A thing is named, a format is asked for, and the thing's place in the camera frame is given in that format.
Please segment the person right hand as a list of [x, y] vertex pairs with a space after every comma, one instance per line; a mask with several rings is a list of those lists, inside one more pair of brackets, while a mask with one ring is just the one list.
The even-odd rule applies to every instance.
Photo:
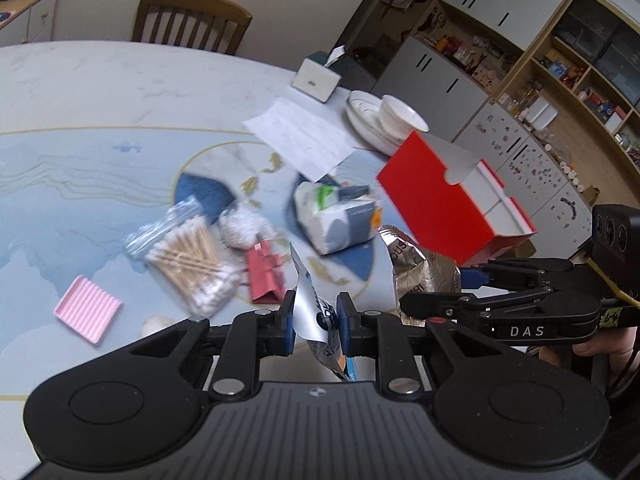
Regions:
[[590, 340], [582, 344], [574, 344], [573, 352], [576, 356], [583, 358], [607, 356], [610, 361], [611, 378], [617, 378], [620, 374], [627, 376], [639, 366], [639, 356], [635, 356], [634, 362], [628, 370], [624, 370], [631, 353], [634, 351], [636, 333], [635, 327], [599, 330]]

